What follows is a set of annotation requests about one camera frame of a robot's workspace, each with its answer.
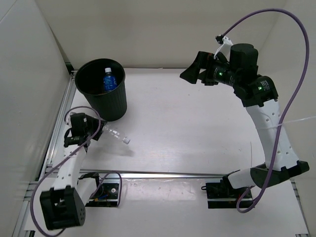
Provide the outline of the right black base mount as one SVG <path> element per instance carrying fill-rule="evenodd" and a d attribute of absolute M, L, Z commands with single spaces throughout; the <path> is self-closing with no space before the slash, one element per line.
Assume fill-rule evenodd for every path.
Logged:
<path fill-rule="evenodd" d="M 247 188 L 225 189 L 222 183 L 206 183 L 201 190 L 206 191 L 208 209 L 234 209 L 237 201 Z"/>

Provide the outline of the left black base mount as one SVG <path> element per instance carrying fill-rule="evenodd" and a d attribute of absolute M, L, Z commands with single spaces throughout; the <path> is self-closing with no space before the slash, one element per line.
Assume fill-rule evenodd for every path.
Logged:
<path fill-rule="evenodd" d="M 117 171 L 107 173 L 99 180 L 101 186 L 89 199 L 86 207 L 119 207 L 122 193 L 122 176 Z"/>

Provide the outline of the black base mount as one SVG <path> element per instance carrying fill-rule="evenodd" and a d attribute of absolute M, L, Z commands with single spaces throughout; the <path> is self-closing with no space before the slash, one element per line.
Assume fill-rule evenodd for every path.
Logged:
<path fill-rule="evenodd" d="M 225 189 L 222 183 L 206 183 L 201 190 L 206 191 L 208 209 L 234 209 L 237 201 L 247 188 Z"/>
<path fill-rule="evenodd" d="M 119 207 L 122 193 L 122 176 L 117 171 L 107 173 L 99 180 L 101 186 L 89 199 L 86 207 Z"/>

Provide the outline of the clear unlabelled plastic bottle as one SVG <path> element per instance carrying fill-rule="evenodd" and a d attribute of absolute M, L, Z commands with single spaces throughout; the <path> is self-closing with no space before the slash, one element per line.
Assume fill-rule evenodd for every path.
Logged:
<path fill-rule="evenodd" d="M 103 126 L 102 129 L 102 138 L 106 139 L 116 139 L 119 142 L 124 144 L 129 144 L 131 139 L 123 132 L 118 130 L 117 128 L 113 127 L 112 125 L 106 124 Z"/>

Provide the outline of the aluminium frame rail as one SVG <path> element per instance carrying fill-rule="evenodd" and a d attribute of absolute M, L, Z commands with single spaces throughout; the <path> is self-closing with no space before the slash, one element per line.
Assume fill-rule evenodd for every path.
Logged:
<path fill-rule="evenodd" d="M 212 173 L 181 173 L 181 172 L 155 172 L 155 171 L 127 171 L 127 170 L 92 170 L 81 169 L 80 174 L 97 172 L 99 174 L 106 174 L 110 172 L 119 173 L 124 179 L 162 179 L 162 178 L 222 178 L 225 174 Z"/>

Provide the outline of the blue label clear bottle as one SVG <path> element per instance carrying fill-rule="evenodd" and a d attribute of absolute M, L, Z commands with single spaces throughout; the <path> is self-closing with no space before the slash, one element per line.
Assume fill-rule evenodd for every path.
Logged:
<path fill-rule="evenodd" d="M 103 77 L 103 91 L 110 92 L 117 88 L 116 77 L 112 73 L 111 68 L 105 68 L 105 76 Z"/>

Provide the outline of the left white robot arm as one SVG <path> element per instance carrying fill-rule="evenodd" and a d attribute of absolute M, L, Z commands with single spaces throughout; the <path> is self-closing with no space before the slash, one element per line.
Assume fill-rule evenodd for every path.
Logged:
<path fill-rule="evenodd" d="M 80 175 L 90 142 L 102 135 L 104 120 L 98 120 L 85 113 L 72 114 L 64 135 L 64 156 L 68 160 L 59 167 L 56 179 L 48 191 L 40 195 L 40 205 L 46 228 L 50 231 L 82 226 L 85 222 L 85 205 L 90 196 L 102 195 L 104 186 L 99 175 Z"/>

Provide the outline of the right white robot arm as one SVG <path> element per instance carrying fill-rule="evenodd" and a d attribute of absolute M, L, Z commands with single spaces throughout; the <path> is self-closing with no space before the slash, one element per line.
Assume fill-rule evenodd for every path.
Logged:
<path fill-rule="evenodd" d="M 278 93 L 270 77 L 257 73 L 257 59 L 258 51 L 253 45 L 239 43 L 231 46 L 229 59 L 221 52 L 200 51 L 193 63 L 180 74 L 180 78 L 191 84 L 201 80 L 208 86 L 222 83 L 232 87 L 256 127 L 265 162 L 224 176 L 222 193 L 230 198 L 240 188 L 263 187 L 269 170 L 272 171 L 268 183 L 271 187 L 310 169 L 309 164 L 300 161 L 295 154 L 284 127 L 277 136 L 281 118 Z"/>

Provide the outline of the black plastic bin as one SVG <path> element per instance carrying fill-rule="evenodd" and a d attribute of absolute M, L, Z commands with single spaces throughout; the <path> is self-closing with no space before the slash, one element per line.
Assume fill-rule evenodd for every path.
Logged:
<path fill-rule="evenodd" d="M 117 82 L 116 88 L 105 90 L 106 68 L 111 69 Z M 77 71 L 75 84 L 77 90 L 104 120 L 115 121 L 126 113 L 125 71 L 119 62 L 107 58 L 87 62 Z"/>

